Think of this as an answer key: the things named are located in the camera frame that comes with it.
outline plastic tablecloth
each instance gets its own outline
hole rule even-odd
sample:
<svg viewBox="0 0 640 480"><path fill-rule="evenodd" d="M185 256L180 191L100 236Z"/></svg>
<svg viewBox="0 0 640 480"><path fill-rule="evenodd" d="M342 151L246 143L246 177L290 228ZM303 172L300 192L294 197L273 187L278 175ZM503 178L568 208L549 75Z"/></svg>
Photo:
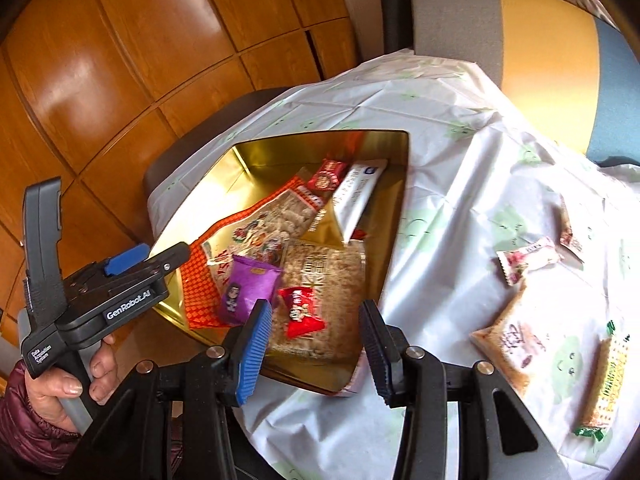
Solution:
<svg viewBox="0 0 640 480"><path fill-rule="evenodd" d="M601 171L543 137L477 65L401 51L328 81L287 91L195 153L148 200L156 236L234 143L329 129L410 134L402 220L380 309L411 344L444 362L482 358L469 334L514 296L495 251L558 240L561 195L581 204L593 240L586 262L570 253L531 272L529 290L554 346L524 402L572 476L605 478L640 420L640 351L634 284L640 278L640 205L634 166ZM630 332L631 354L612 429L601 441L572 435L609 319ZM573 373L559 366L569 355ZM457 477L458 422L449 405L447 477ZM392 477L404 411L384 405L370 376L348 399L260 378L237 417L256 449L287 479Z"/></svg>

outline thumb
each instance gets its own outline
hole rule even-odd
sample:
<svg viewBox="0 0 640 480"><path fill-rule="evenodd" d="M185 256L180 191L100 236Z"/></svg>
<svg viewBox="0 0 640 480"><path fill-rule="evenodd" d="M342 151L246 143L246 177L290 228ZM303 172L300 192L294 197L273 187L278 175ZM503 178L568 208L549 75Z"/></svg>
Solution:
<svg viewBox="0 0 640 480"><path fill-rule="evenodd" d="M25 377L25 381L32 401L32 395L36 398L60 397L62 399L72 399L79 397L82 393L82 383L60 368L50 368L36 380L31 379L31 377Z"/></svg>
<svg viewBox="0 0 640 480"><path fill-rule="evenodd" d="M27 373L24 383L33 411L43 420L67 431L76 431L73 422L66 416L59 398L73 399L82 393L82 384L73 375L51 368L37 379Z"/></svg>

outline snack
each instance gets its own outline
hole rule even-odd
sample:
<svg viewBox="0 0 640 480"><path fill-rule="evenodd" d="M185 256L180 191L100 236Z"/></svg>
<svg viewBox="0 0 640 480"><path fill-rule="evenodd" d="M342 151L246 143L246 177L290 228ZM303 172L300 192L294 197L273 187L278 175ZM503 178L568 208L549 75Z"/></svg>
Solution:
<svg viewBox="0 0 640 480"><path fill-rule="evenodd" d="M203 244L218 291L226 289L234 254L278 265L287 240L305 232L322 199L304 185L285 189L254 213L213 233Z"/></svg>
<svg viewBox="0 0 640 480"><path fill-rule="evenodd" d="M565 198L562 197L560 244L584 263L586 248L593 240L593 228L589 225L591 215L582 204L574 202L570 204L571 212Z"/></svg>
<svg viewBox="0 0 640 480"><path fill-rule="evenodd" d="M351 359L360 354L358 306L365 295L364 243L352 240L343 250L290 241L282 257L282 286L313 290L314 315L324 330L290 339L289 309L273 311L270 349L313 359Z"/></svg>
<svg viewBox="0 0 640 480"><path fill-rule="evenodd" d="M629 336L618 336L612 321L607 323L607 333L609 337L600 343L596 374L580 425L574 431L578 436L592 436L597 441L604 438L613 421L629 353Z"/></svg>
<svg viewBox="0 0 640 480"><path fill-rule="evenodd" d="M546 357L550 335L543 318L529 299L526 280L522 280L519 293L494 324L471 334L473 342L521 396Z"/></svg>
<svg viewBox="0 0 640 480"><path fill-rule="evenodd" d="M234 255L233 260L218 316L229 324L238 324L249 319L257 300L271 302L282 269L244 256Z"/></svg>
<svg viewBox="0 0 640 480"><path fill-rule="evenodd" d="M306 186L311 191L335 191L342 182L347 166L346 162L325 159Z"/></svg>
<svg viewBox="0 0 640 480"><path fill-rule="evenodd" d="M184 298L184 314L189 328L215 328L228 326L218 319L218 308L222 294L226 291L228 277L232 266L232 253L228 250L238 250L243 256L268 260L270 263L280 259L282 250L267 243L271 239L268 219L277 218L269 214L260 218L262 223L247 228L247 236L243 240L234 241L233 234L237 229L247 227L263 213L272 209L278 211L293 204L293 210L300 207L299 215L304 219L302 224L295 226L287 236L304 232L316 212L322 207L322 201L312 194L305 186L306 175L296 175L274 193L255 203L248 209L233 214L215 222L200 238L189 244L191 257L180 267L180 278Z"/></svg>
<svg viewBox="0 0 640 480"><path fill-rule="evenodd" d="M278 293L289 309L287 337L293 339L326 327L323 319L316 316L314 292L309 286L281 288Z"/></svg>
<svg viewBox="0 0 640 480"><path fill-rule="evenodd" d="M385 159L354 163L300 239L335 249L348 244L386 164Z"/></svg>
<svg viewBox="0 0 640 480"><path fill-rule="evenodd" d="M534 244L514 251L498 251L497 254L504 277L511 286L518 283L525 272L560 261L556 245L548 236L540 238Z"/></svg>

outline maroon jacket sleeve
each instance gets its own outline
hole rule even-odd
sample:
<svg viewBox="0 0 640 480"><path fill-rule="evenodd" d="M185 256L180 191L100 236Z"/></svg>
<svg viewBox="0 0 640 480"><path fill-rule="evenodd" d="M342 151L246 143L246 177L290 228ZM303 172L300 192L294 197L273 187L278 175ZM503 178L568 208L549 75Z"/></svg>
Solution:
<svg viewBox="0 0 640 480"><path fill-rule="evenodd" d="M0 399L0 445L37 470L56 474L80 436L52 426L33 411L24 374L24 362L19 361L9 376L4 399Z"/></svg>

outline chair backrest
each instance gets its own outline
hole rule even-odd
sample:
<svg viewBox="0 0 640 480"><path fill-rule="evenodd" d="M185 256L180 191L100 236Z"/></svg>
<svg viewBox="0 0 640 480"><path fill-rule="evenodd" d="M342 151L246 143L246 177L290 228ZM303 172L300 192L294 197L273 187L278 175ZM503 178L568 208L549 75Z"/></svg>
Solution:
<svg viewBox="0 0 640 480"><path fill-rule="evenodd" d="M640 64L563 0L412 0L415 53L474 61L543 134L597 163L640 161Z"/></svg>

